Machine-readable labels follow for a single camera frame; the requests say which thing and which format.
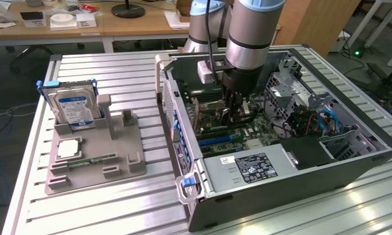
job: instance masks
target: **blue hard drive label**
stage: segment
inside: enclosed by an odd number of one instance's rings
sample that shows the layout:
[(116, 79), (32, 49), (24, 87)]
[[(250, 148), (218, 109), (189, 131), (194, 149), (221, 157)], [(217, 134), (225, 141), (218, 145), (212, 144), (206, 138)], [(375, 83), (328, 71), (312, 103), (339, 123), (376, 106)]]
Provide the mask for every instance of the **blue hard drive label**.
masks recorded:
[(246, 183), (253, 183), (277, 176), (276, 170), (267, 158), (265, 153), (236, 158), (234, 163)]
[(70, 125), (85, 126), (93, 123), (93, 115), (86, 107), (88, 100), (85, 96), (61, 98), (58, 102), (66, 122)]

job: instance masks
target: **wooden desk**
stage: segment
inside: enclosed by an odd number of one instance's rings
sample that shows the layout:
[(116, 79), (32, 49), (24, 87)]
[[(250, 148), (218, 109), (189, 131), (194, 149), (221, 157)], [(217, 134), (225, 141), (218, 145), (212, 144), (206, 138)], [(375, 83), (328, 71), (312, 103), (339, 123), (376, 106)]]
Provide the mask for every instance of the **wooden desk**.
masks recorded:
[(8, 28), (0, 28), (0, 40), (8, 40), (14, 38), (16, 39), (70, 38), (70, 37), (89, 36), (90, 34), (94, 34), (94, 36), (102, 35), (102, 32), (104, 32), (102, 31), (102, 16), (105, 13), (102, 13), (101, 15), (96, 15), (97, 27), (50, 31), (50, 28), (49, 28), (50, 16), (46, 16), (48, 26), (26, 28), (21, 19), (20, 12), (44, 11), (50, 8), (52, 7), (49, 6), (29, 7), (25, 2), (12, 2), (9, 7), (9, 12), (14, 15), (18, 22), (16, 26), (12, 26)]
[[(122, 19), (112, 14), (116, 2), (94, 3), (100, 6), (96, 16), (97, 27), (73, 30), (50, 31), (48, 27), (26, 28), (20, 12), (42, 11), (52, 7), (28, 7), (25, 2), (12, 2), (9, 11), (14, 14), (17, 25), (0, 29), (0, 46), (44, 45), (57, 43), (102, 42), (105, 53), (113, 52), (112, 42), (118, 40), (186, 38), (188, 30), (172, 30), (168, 26), (164, 10), (142, 5), (145, 15), (137, 19)], [(173, 9), (172, 3), (148, 3), (156, 7)]]
[(162, 9), (174, 10), (174, 5), (166, 2), (145, 3), (148, 5), (137, 4), (145, 9), (145, 15), (136, 19), (124, 19), (112, 14), (112, 7), (121, 4), (117, 2), (105, 2), (102, 5), (104, 35), (122, 36), (122, 35), (150, 35), (150, 34), (188, 34), (189, 30), (173, 30), (166, 23)]

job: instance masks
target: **slotted aluminum table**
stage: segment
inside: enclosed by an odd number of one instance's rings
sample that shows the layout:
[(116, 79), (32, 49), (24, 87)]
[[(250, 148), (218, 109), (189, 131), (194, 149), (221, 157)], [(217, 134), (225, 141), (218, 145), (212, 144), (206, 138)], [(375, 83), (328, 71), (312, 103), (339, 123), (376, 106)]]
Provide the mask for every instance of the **slotted aluminum table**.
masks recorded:
[[(348, 79), (303, 46), (291, 46), (392, 136), (392, 116)], [(4, 225), (9, 234), (188, 234), (177, 200), (160, 114), (154, 99), (154, 56), (174, 51), (68, 55), (50, 61), (46, 80), (97, 80), (112, 95), (110, 111), (138, 116), (148, 173), (48, 196), (44, 193), (53, 114), (40, 99), (16, 189)], [(320, 83), (303, 71), (319, 91)], [(392, 234), (392, 160), (345, 188), (320, 194), (194, 234)]]

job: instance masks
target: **wooden cabinet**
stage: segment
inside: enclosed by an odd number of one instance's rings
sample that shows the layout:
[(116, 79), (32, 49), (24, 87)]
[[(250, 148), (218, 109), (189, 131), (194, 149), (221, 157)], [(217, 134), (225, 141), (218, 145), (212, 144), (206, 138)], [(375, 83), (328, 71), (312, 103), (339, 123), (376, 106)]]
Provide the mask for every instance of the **wooden cabinet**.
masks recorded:
[(360, 0), (287, 0), (275, 45), (308, 44), (327, 56)]

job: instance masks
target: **black lamp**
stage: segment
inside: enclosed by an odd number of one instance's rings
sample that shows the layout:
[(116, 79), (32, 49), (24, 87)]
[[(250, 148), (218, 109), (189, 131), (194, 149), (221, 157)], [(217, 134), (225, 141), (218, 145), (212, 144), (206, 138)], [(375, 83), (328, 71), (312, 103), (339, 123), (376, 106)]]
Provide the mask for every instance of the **black lamp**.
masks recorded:
[(120, 4), (112, 7), (112, 13), (121, 18), (137, 18), (145, 14), (145, 9), (137, 5), (129, 4), (129, 0), (125, 0), (125, 4)]

